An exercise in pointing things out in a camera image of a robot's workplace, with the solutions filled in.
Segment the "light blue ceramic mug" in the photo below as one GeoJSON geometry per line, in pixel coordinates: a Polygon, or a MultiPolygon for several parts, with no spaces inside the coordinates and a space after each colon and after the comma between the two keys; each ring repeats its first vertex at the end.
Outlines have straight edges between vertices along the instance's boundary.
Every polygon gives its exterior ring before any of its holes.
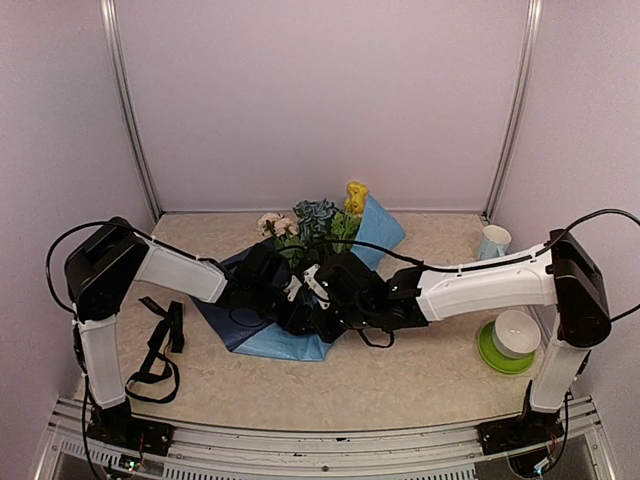
{"type": "Polygon", "coordinates": [[[512,241],[511,234],[503,227],[487,225],[482,230],[477,259],[489,260],[505,256],[512,241]]]}

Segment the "black ribbon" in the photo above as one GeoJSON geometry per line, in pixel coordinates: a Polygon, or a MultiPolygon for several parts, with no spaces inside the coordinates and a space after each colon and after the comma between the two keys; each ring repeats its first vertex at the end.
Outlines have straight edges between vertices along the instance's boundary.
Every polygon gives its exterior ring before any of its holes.
{"type": "Polygon", "coordinates": [[[172,301],[165,310],[149,296],[139,298],[138,301],[161,320],[147,341],[148,351],[141,367],[125,382],[125,393],[140,402],[169,404],[174,401],[179,392],[180,372],[178,365],[167,356],[165,349],[169,348],[171,353],[176,354],[183,352],[184,304],[172,301]],[[174,387],[162,398],[144,396],[129,389],[131,384],[155,385],[169,379],[174,380],[174,387]]]}

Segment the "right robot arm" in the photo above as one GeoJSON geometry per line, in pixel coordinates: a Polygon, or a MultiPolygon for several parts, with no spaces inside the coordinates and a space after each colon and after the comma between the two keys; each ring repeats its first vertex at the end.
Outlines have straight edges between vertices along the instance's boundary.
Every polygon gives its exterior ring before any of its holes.
{"type": "Polygon", "coordinates": [[[318,300],[322,335],[379,329],[388,335],[475,312],[498,315],[477,336],[483,359],[515,363],[538,347],[536,306],[555,310],[554,332],[543,363],[529,381],[519,414],[486,421],[477,431],[482,450],[494,455],[568,435],[562,408],[591,350],[611,333],[600,269],[580,243],[553,230],[544,244],[458,266],[428,266],[412,259],[384,280],[355,253],[342,252],[303,273],[318,300]]]}

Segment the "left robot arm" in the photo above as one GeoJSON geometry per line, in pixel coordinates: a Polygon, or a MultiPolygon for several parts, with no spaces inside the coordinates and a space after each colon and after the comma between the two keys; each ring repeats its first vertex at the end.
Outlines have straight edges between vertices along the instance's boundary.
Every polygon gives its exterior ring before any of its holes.
{"type": "Polygon", "coordinates": [[[86,440],[146,454],[165,456],[175,428],[144,420],[132,401],[164,405],[181,387],[176,362],[165,345],[184,344],[180,321],[184,306],[142,303],[159,322],[147,342],[142,366],[124,378],[119,358],[118,323],[136,284],[157,286],[188,296],[213,312],[249,313],[267,323],[303,331],[312,304],[300,277],[273,247],[256,244],[234,262],[198,257],[154,239],[122,217],[88,223],[89,235],[67,257],[64,275],[73,316],[76,355],[84,376],[86,440]]]}

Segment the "yellow fake flower stem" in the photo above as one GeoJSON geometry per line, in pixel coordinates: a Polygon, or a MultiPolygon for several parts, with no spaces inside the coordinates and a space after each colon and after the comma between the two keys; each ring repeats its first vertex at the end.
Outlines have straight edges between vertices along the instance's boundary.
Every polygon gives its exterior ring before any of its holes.
{"type": "Polygon", "coordinates": [[[344,208],[334,215],[331,223],[332,238],[337,240],[356,238],[366,206],[368,187],[351,181],[346,186],[346,192],[344,208]]]}

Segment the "blue fake rose bunch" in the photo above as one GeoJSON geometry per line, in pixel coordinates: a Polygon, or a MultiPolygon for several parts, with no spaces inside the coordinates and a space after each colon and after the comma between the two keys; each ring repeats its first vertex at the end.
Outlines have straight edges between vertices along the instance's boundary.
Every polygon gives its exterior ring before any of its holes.
{"type": "Polygon", "coordinates": [[[322,200],[302,200],[293,207],[297,217],[299,239],[302,245],[324,240],[331,231],[331,224],[339,209],[335,203],[322,200]]]}

